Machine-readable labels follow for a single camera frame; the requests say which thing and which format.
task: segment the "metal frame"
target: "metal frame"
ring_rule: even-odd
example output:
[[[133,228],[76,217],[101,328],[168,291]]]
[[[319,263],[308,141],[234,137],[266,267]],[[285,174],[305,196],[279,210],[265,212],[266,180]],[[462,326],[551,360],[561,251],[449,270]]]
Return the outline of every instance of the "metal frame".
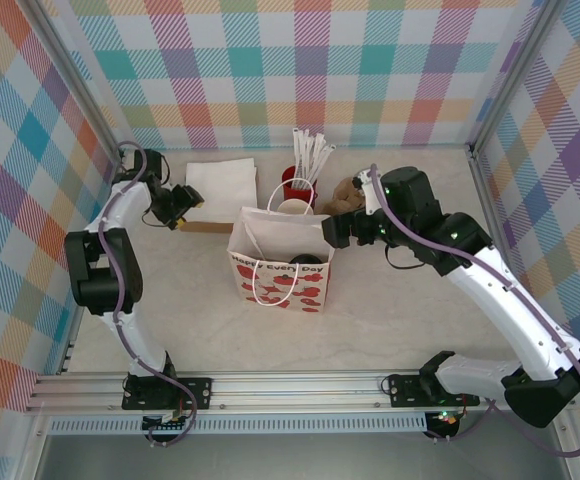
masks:
[[[492,205],[490,199],[492,194],[490,188],[488,187],[488,182],[486,177],[475,157],[473,151],[469,146],[466,146],[466,158],[468,160],[468,165],[470,166],[470,173],[472,174],[472,179],[474,180],[475,187],[477,189],[477,196],[479,197],[479,203],[481,204],[481,209],[486,218],[486,225],[488,226],[488,231],[492,237],[492,241],[501,253],[501,256],[505,262],[510,265],[510,251],[508,249],[508,242],[505,241],[505,234],[501,228],[501,222],[497,216],[497,212]]]
[[[84,312],[85,309],[83,307],[77,306],[77,308],[75,308],[72,319],[70,320],[68,335],[63,340],[61,355],[55,359],[50,372],[54,372],[56,375],[68,372],[70,359],[72,358],[74,346],[77,343],[77,335],[79,334],[79,328],[81,327],[81,320],[83,319]]]
[[[68,88],[82,107],[84,114],[100,137],[104,146],[114,153],[116,140],[103,114],[92,98],[85,81],[59,39],[51,20],[39,0],[18,0],[29,22],[41,37],[52,61],[57,66]],[[488,228],[495,243],[508,257],[505,236],[497,221],[496,212],[488,201],[489,191],[479,167],[480,152],[494,134],[505,108],[509,105],[519,85],[524,81],[541,45],[558,19],[567,0],[548,0],[522,46],[522,52],[512,66],[506,81],[492,105],[474,144],[467,150],[470,169],[486,216]],[[76,312],[69,341],[78,331],[80,313]],[[65,359],[69,359],[70,343]],[[65,372],[67,364],[60,371]],[[211,408],[202,413],[203,418],[252,418],[253,416],[283,416],[301,414],[319,417],[324,415],[373,415],[388,418],[395,414],[413,414],[430,411],[427,408],[390,407],[389,398],[381,393],[379,384],[389,374],[412,374],[412,371],[359,371],[311,373],[198,373],[185,376],[205,376],[214,379]],[[39,377],[28,406],[30,436],[25,446],[17,479],[34,478],[45,440],[52,434],[53,420],[58,416],[77,418],[116,418],[129,420],[137,412],[120,408],[125,374],[97,373],[70,374]],[[473,411],[484,411],[485,404]],[[169,414],[170,412],[145,412]],[[562,448],[573,449],[579,438],[577,422],[571,411],[564,411],[555,422],[556,433]],[[580,479],[580,459],[568,459],[569,473]]]
[[[59,415],[51,420],[48,435],[145,435],[142,415]],[[163,425],[157,433],[181,433],[181,425]],[[295,433],[393,433],[424,432],[423,412],[238,414],[206,415],[203,412],[190,429],[191,435],[295,434]]]
[[[52,63],[61,74],[68,90],[83,110],[83,114],[99,137],[100,142],[112,158],[116,151],[117,141],[110,129],[103,113],[92,97],[85,80],[79,73],[79,69],[72,60],[70,52],[65,48],[61,38],[52,25],[48,14],[39,4],[39,0],[17,0],[19,7],[26,16],[28,22],[39,36],[41,43],[46,48]]]
[[[481,130],[474,140],[472,149],[475,152],[476,158],[479,158],[480,152],[494,134],[503,118],[506,108],[512,101],[512,97],[519,86],[525,81],[537,55],[539,55],[541,46],[544,44],[552,30],[552,26],[559,19],[561,12],[563,12],[567,4],[568,0],[547,0],[543,4],[543,7],[541,7],[541,11],[537,15],[537,19],[532,26],[528,38],[526,38],[526,41],[521,46],[519,56],[510,68],[501,87],[501,91],[492,103],[483,121]]]
[[[209,410],[203,411],[204,415],[435,411],[425,407],[392,408],[389,397],[380,390],[380,383],[394,373],[412,375],[417,372],[195,372],[181,373],[180,376],[213,379],[211,405]],[[39,377],[28,403],[28,413],[40,416],[141,413],[121,410],[124,378],[125,374],[118,373],[67,373]],[[472,408],[475,411],[485,409],[485,404]]]
[[[41,0],[27,0],[30,2],[40,2]],[[65,27],[70,32],[72,41],[79,50],[81,58],[88,68],[92,77],[92,82],[96,85],[103,102],[107,105],[110,114],[116,122],[116,130],[123,140],[137,141],[133,130],[128,124],[126,116],[123,114],[117,97],[112,91],[110,83],[106,80],[105,73],[97,60],[97,57],[88,41],[86,34],[79,23],[76,13],[70,5],[70,0],[54,0],[56,8]]]

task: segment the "white cup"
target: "white cup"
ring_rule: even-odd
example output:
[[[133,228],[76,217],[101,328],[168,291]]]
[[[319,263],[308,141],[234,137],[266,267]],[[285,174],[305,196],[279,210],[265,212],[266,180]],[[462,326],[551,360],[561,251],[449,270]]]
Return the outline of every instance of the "white cup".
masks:
[[[314,215],[314,210],[307,202],[298,198],[289,198],[277,208],[279,213],[288,213],[291,215]]]

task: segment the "white paper bag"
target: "white paper bag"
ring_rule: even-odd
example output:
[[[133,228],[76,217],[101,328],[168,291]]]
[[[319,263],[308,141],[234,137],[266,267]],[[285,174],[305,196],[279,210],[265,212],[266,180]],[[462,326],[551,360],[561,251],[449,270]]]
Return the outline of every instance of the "white paper bag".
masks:
[[[242,208],[228,242],[239,295],[266,306],[322,312],[334,255],[321,230],[326,218]],[[289,263],[300,254],[323,263]]]

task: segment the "white cable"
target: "white cable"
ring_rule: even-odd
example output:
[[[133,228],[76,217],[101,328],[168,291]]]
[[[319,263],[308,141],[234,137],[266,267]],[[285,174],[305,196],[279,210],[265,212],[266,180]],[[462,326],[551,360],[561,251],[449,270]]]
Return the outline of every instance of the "white cable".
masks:
[[[315,191],[314,191],[314,187],[312,186],[312,184],[310,182],[308,182],[308,180],[306,180],[305,178],[298,178],[298,177],[289,178],[288,180],[284,180],[279,185],[277,185],[277,188],[275,188],[272,191],[272,195],[270,195],[270,198],[268,199],[268,206],[266,207],[266,211],[268,213],[270,213],[270,207],[272,206],[272,199],[274,198],[275,194],[277,193],[277,190],[279,190],[281,187],[283,187],[288,182],[299,182],[301,184],[308,183],[308,185],[309,185],[308,188],[310,188],[310,201],[308,201],[308,206],[306,207],[306,211],[303,212],[303,214],[305,215],[310,210],[310,205],[312,205],[312,200],[314,200]]]
[[[257,297],[257,288],[254,286],[254,281],[257,277],[257,268],[259,268],[259,262],[261,262],[261,260],[257,260],[257,263],[255,263],[254,265],[254,269],[252,270],[252,296],[254,297],[255,301],[259,304],[259,305],[263,305],[264,307],[276,307],[277,305],[281,305],[283,302],[285,302],[288,298],[290,298],[290,295],[292,295],[292,292],[294,291],[294,287],[297,285],[297,279],[299,278],[299,264],[296,263],[296,267],[295,267],[295,272],[294,272],[294,280],[292,280],[292,286],[290,287],[290,291],[288,292],[288,294],[283,297],[283,299],[279,300],[277,303],[263,303],[261,300],[259,300],[259,297]]]

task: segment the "teddy bear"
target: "teddy bear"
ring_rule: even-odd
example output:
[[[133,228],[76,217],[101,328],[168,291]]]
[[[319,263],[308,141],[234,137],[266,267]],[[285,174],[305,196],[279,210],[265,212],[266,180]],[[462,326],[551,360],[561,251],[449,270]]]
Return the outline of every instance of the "teddy bear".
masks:
[[[332,200],[323,205],[319,213],[322,215],[339,215],[358,210],[365,204],[365,197],[352,185],[352,177],[347,177],[339,182],[332,194]]]

